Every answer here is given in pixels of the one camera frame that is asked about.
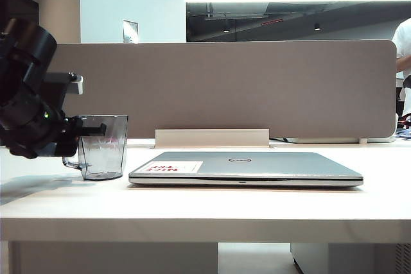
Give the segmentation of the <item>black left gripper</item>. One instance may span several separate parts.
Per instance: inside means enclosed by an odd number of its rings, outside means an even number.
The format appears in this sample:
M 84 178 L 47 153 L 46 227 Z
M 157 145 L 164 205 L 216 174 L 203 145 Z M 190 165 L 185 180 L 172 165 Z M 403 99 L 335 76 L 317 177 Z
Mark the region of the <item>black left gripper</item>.
M 82 135 L 105 135 L 107 125 L 83 126 L 62 110 L 65 94 L 1 93 L 1 141 L 12 155 L 72 157 Z

